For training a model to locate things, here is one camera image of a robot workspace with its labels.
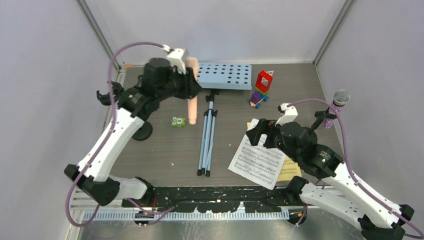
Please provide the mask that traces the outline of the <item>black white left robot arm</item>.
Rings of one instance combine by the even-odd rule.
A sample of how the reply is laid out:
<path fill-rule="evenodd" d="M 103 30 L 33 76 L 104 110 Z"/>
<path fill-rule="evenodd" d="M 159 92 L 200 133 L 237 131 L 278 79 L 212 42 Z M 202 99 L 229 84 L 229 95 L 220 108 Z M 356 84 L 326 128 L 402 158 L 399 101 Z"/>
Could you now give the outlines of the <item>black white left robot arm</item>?
<path fill-rule="evenodd" d="M 112 108 L 106 130 L 78 164 L 65 167 L 65 175 L 100 206 L 127 199 L 148 207 L 154 199 L 153 186 L 141 177 L 112 176 L 112 167 L 129 140 L 144 141 L 151 136 L 153 128 L 148 119 L 161 102 L 169 98 L 187 100 L 188 122 L 197 122 L 199 70 L 195 57 L 181 65 L 170 57 L 156 57 L 144 66 L 134 86 L 123 89 L 113 82 L 111 95 L 98 95 L 104 105 Z"/>

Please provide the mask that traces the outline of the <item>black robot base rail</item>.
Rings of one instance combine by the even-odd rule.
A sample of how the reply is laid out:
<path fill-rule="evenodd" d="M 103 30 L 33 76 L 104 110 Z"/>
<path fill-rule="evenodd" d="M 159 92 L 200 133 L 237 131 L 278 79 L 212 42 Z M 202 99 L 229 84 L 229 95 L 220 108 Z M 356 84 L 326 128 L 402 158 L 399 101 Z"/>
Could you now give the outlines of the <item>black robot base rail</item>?
<path fill-rule="evenodd" d="M 246 213 L 272 213 L 281 208 L 304 209 L 299 197 L 285 187 L 272 190 L 262 186 L 155 187 L 144 200 L 143 208 L 162 212 L 175 207 L 177 213 L 234 213 L 244 207 Z"/>

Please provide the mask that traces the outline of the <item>beige microphone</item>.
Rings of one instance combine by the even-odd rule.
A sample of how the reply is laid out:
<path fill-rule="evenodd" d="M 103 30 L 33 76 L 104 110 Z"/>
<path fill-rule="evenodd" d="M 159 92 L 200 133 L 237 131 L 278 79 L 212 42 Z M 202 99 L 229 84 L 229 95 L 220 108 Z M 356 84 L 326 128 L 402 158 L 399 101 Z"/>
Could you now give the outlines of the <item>beige microphone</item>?
<path fill-rule="evenodd" d="M 200 70 L 199 61 L 195 57 L 188 57 L 186 59 L 186 66 L 192 68 L 193 75 L 196 81 L 198 81 L 198 73 Z M 188 110 L 188 122 L 190 125 L 195 125 L 197 122 L 198 114 L 198 97 L 197 95 L 187 101 Z"/>

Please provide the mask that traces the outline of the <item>yellow sheet music page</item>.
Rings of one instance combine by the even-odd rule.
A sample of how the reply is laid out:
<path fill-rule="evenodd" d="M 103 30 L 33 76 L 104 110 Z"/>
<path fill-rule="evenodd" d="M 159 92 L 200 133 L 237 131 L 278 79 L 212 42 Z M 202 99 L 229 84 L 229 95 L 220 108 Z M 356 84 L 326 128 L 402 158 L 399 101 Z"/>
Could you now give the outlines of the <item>yellow sheet music page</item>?
<path fill-rule="evenodd" d="M 249 179 L 262 186 L 273 187 L 277 182 L 300 177 L 302 174 L 297 164 L 279 149 L 265 148 L 265 139 L 266 136 L 262 135 L 257 146 L 252 146 L 249 139 L 245 139 L 240 163 Z"/>

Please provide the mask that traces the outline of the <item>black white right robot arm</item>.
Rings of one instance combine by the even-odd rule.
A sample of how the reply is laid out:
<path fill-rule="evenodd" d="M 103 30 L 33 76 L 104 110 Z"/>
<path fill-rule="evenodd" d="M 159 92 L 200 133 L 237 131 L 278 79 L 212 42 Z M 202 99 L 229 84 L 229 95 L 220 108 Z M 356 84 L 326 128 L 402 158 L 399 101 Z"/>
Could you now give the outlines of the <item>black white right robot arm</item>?
<path fill-rule="evenodd" d="M 348 168 L 348 162 L 326 145 L 318 143 L 315 130 L 297 122 L 279 124 L 277 120 L 259 119 L 246 131 L 250 144 L 278 149 L 307 174 L 322 180 L 343 193 L 346 198 L 326 192 L 308 180 L 294 176 L 286 187 L 285 198 L 291 205 L 315 205 L 349 222 L 367 240 L 401 240 L 406 235 L 403 225 L 412 219 L 414 209 L 398 205 L 373 191 Z"/>

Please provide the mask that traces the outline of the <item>white sheet music page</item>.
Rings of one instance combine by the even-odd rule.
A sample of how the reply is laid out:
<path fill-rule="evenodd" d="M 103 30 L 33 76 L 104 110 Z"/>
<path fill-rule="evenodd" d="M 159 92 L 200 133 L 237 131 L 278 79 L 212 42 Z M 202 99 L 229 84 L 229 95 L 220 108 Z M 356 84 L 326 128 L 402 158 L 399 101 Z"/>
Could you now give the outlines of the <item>white sheet music page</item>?
<path fill-rule="evenodd" d="M 265 148 L 267 136 L 261 135 L 259 143 L 252 146 L 244 135 L 228 170 L 266 189 L 274 189 L 286 155 L 277 148 Z"/>

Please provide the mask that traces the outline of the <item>light blue music stand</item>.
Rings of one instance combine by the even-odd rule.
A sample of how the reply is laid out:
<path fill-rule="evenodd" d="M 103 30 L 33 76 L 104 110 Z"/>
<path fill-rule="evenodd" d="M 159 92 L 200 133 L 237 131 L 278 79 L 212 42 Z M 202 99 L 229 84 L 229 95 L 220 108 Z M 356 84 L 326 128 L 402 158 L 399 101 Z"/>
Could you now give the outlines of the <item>light blue music stand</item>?
<path fill-rule="evenodd" d="M 203 127 L 197 175 L 209 177 L 211 174 L 212 152 L 218 111 L 214 109 L 215 97 L 220 90 L 252 89 L 252 66 L 246 63 L 201 62 L 198 82 L 210 92 L 205 96 L 208 109 L 203 113 Z"/>

